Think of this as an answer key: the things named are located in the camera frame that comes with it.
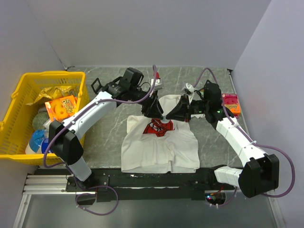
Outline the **white Coca-Cola t-shirt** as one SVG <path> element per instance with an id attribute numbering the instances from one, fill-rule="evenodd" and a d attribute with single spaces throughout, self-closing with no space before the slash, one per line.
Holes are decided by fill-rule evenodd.
<path id="1" fill-rule="evenodd" d="M 121 147 L 124 173 L 195 173 L 199 143 L 186 122 L 160 121 L 142 115 L 127 118 Z"/>

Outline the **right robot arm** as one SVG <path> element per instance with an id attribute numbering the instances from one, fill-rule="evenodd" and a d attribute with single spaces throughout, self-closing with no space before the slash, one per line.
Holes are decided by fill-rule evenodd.
<path id="1" fill-rule="evenodd" d="M 276 189 L 279 184 L 279 159 L 274 154 L 268 155 L 248 139 L 238 120 L 223 105 L 219 85 L 208 80 L 200 92 L 186 83 L 183 92 L 166 118 L 189 122 L 192 115 L 203 114 L 230 144 L 243 165 L 241 169 L 223 165 L 214 167 L 214 173 L 208 176 L 208 185 L 215 190 L 223 184 L 238 187 L 248 198 Z"/>

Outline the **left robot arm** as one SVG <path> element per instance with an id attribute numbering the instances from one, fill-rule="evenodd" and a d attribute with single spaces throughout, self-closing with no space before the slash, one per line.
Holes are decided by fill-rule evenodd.
<path id="1" fill-rule="evenodd" d="M 95 98 L 80 111 L 62 122 L 54 120 L 50 124 L 47 150 L 63 161 L 82 190 L 88 191 L 96 183 L 92 170 L 83 158 L 84 149 L 80 143 L 96 122 L 120 104 L 139 104 L 145 117 L 163 119 L 163 110 L 155 89 L 157 68 L 152 68 L 153 81 L 149 91 L 140 88 L 144 78 L 142 72 L 129 67 L 123 76 L 95 88 Z"/>

